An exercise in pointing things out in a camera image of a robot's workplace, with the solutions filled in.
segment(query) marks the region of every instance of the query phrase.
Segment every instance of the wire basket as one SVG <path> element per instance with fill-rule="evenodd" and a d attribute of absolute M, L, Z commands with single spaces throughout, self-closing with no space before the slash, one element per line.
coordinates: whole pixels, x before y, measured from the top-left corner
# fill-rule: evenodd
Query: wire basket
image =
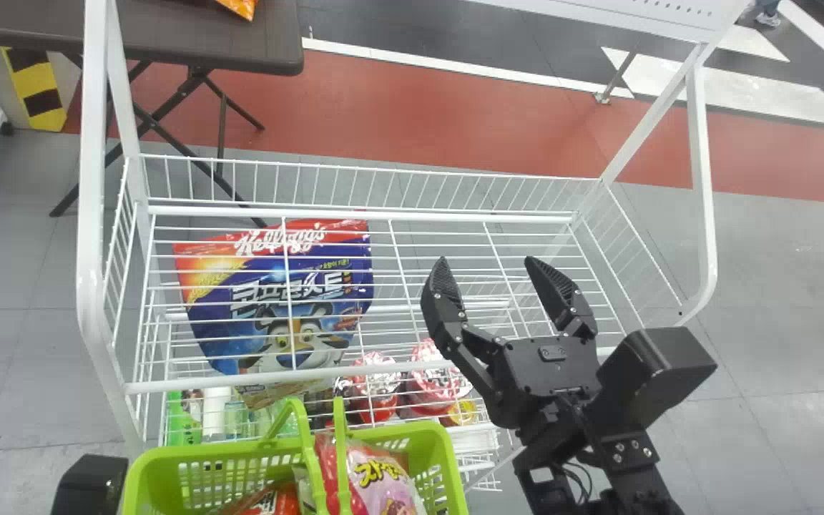
<path fill-rule="evenodd" d="M 410 372 L 421 369 L 458 374 L 449 361 L 410 360 L 428 337 L 418 297 L 442 255 L 454 270 L 471 323 L 505 339 L 555 333 L 524 269 L 525 255 L 545 260 L 578 283 L 598 320 L 601 355 L 630 328 L 647 325 L 651 307 L 676 313 L 680 305 L 644 240 L 599 180 L 317 162 L 204 161 L 220 169 L 218 177 L 230 183 L 229 192 L 194 173 L 189 157 L 127 160 L 109 229 L 104 314 L 112 345 L 134 346 L 134 359 L 123 370 L 124 393 L 143 443 L 167 443 L 172 431 L 169 391 L 221 388 L 213 394 L 223 397 L 213 404 L 219 406 L 237 400 L 232 387 L 238 385 L 336 381 L 386 371 L 399 372 L 407 381 Z M 147 197 L 145 208 L 133 200 L 132 182 L 139 177 L 144 177 L 138 187 Z M 232 200 L 235 195 L 241 200 Z M 578 215 L 582 203 L 587 207 Z M 366 221 L 364 245 L 370 248 L 375 295 L 349 335 L 352 345 L 340 366 L 225 376 L 200 352 L 187 318 L 190 304 L 181 294 L 174 244 L 255 230 L 256 218 L 279 225 L 285 234 L 289 222 L 303 218 Z M 135 300 L 137 316 L 124 309 Z M 390 356 L 395 364 L 352 365 L 372 351 Z M 122 369 L 124 363 L 117 365 Z M 359 410 L 359 400 L 346 398 L 350 414 Z M 373 405 L 376 395 L 367 393 L 363 400 Z M 497 490 L 494 475 L 485 472 L 501 460 L 499 430 L 481 398 L 471 394 L 468 400 L 475 406 L 471 423 L 449 430 L 458 469 L 470 488 Z M 312 406 L 308 404 L 311 418 L 331 416 L 314 413 Z M 208 405 L 202 409 L 212 411 Z M 406 421 L 393 417 L 370 425 Z"/>

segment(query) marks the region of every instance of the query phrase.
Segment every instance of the red floor stripe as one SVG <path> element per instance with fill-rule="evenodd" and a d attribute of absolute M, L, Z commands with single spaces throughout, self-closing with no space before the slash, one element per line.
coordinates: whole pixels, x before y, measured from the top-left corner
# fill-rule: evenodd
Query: red floor stripe
<path fill-rule="evenodd" d="M 325 52 L 305 56 L 298 77 L 213 72 L 227 94 L 268 127 L 256 132 L 229 113 L 228 147 L 595 177 L 649 105 L 614 99 L 605 107 L 586 92 Z M 153 65 L 134 83 L 133 95 L 155 108 L 184 73 Z M 166 127 L 188 144 L 213 146 L 218 105 L 200 88 L 167 117 Z M 78 128 L 76 99 L 65 130 Z M 823 128 L 727 113 L 710 113 L 709 128 L 716 190 L 824 201 Z M 690 186 L 684 108 L 670 110 L 619 180 Z"/>

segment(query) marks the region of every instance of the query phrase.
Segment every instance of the basket handle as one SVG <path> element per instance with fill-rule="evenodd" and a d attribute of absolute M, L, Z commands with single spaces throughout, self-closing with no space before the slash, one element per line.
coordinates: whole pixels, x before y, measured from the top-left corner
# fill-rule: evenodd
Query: basket handle
<path fill-rule="evenodd" d="M 349 492 L 348 452 L 345 441 L 349 437 L 343 398 L 333 399 L 333 428 L 336 431 L 336 473 L 339 479 L 339 515 L 352 515 L 352 493 Z"/>
<path fill-rule="evenodd" d="M 304 466 L 307 466 L 310 489 L 313 491 L 313 502 L 317 506 L 317 513 L 318 515 L 329 515 L 329 512 L 326 511 L 326 488 L 323 485 L 323 472 L 320 471 L 320 460 L 317 460 L 317 454 L 313 450 L 314 440 L 312 434 L 310 434 L 310 424 L 308 424 L 307 410 L 304 409 L 304 404 L 297 398 L 287 398 L 284 409 L 275 417 L 272 427 L 257 442 L 265 443 L 274 440 L 291 415 L 294 415 L 295 421 L 297 421 L 301 454 L 304 455 Z M 350 513 L 345 512 L 341 515 L 350 515 Z"/>
<path fill-rule="evenodd" d="M 272 422 L 272 426 L 265 432 L 265 436 L 260 438 L 259 441 L 265 442 L 267 440 L 275 439 L 275 437 L 277 437 L 281 432 L 282 427 L 285 426 L 285 422 L 288 421 L 288 417 L 291 417 L 292 413 L 294 414 L 295 421 L 298 423 L 298 438 L 300 438 L 302 444 L 309 443 L 312 448 L 313 438 L 310 436 L 310 424 L 307 422 L 307 410 L 304 409 L 304 403 L 299 401 L 297 398 L 285 399 L 284 409 L 279 411 L 278 416 L 275 417 L 275 420 Z"/>

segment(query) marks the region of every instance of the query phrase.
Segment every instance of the yellow and black striped post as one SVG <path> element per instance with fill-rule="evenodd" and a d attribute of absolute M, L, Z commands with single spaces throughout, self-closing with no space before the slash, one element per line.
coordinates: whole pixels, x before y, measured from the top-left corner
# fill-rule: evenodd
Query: yellow and black striped post
<path fill-rule="evenodd" d="M 30 127 L 58 132 L 66 121 L 53 65 L 45 51 L 2 48 L 14 92 L 24 105 Z"/>

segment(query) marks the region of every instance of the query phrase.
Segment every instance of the person's shoe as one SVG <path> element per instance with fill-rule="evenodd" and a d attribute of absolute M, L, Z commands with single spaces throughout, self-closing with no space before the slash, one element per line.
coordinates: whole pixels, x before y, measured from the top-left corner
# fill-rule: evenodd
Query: person's shoe
<path fill-rule="evenodd" d="M 774 16 L 768 16 L 765 13 L 759 13 L 758 16 L 755 17 L 755 20 L 758 23 L 766 26 L 780 26 L 781 25 L 781 18 L 778 17 L 777 14 Z"/>

